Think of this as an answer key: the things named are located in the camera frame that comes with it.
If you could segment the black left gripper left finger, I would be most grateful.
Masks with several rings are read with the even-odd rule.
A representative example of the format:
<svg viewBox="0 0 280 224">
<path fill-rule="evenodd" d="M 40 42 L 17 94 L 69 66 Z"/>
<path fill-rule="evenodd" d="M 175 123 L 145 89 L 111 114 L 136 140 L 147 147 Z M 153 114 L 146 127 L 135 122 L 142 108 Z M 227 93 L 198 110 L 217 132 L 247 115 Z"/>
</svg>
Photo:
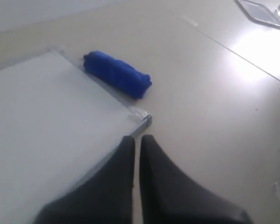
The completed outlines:
<svg viewBox="0 0 280 224">
<path fill-rule="evenodd" d="M 45 205 L 37 224 L 130 224 L 135 140 L 124 136 L 110 159 L 90 179 Z"/>
</svg>

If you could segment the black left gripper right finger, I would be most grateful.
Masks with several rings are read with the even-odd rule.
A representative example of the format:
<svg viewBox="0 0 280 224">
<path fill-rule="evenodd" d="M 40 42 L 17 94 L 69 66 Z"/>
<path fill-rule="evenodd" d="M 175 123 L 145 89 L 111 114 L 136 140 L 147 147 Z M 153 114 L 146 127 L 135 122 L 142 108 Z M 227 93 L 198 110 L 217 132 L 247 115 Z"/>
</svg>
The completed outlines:
<svg viewBox="0 0 280 224">
<path fill-rule="evenodd" d="M 139 182 L 145 224 L 251 224 L 241 207 L 188 177 L 152 135 L 141 140 Z"/>
</svg>

